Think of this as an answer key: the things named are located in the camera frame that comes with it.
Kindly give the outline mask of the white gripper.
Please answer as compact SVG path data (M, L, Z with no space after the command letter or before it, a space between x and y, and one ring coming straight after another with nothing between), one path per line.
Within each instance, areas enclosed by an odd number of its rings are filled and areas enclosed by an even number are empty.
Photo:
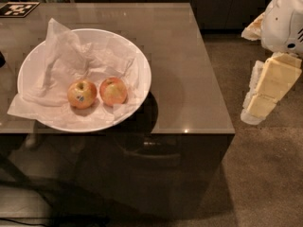
M261 44L276 52L266 62L256 61L241 121L258 125L290 91L300 77L303 55L303 0L272 0L261 23Z

